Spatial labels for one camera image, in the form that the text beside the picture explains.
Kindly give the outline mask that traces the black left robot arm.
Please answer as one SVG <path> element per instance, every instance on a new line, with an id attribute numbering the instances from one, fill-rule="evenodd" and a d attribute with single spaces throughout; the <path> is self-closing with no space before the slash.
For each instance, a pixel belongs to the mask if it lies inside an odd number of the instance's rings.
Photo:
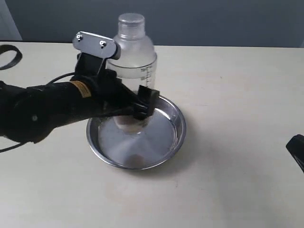
<path id="1" fill-rule="evenodd" d="M 152 116 L 159 91 L 133 92 L 105 67 L 105 60 L 82 53 L 67 82 L 27 88 L 1 83 L 0 134 L 17 143 L 38 143 L 55 128 L 95 117 Z"/>

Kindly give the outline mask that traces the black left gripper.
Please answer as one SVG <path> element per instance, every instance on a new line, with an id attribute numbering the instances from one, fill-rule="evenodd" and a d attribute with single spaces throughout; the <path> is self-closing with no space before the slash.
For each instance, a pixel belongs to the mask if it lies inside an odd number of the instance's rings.
<path id="1" fill-rule="evenodd" d="M 131 115 L 137 120 L 152 116 L 159 91 L 140 85 L 136 95 L 115 71 L 106 68 L 106 61 L 105 57 L 80 53 L 71 77 L 71 83 L 80 87 L 83 97 L 98 104 L 97 115 Z"/>

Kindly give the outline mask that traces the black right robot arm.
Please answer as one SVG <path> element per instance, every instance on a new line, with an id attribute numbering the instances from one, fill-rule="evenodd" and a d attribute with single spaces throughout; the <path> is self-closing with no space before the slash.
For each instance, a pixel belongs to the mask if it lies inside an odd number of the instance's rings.
<path id="1" fill-rule="evenodd" d="M 297 134 L 287 143 L 286 149 L 294 158 L 302 171 L 304 171 L 304 136 Z"/>

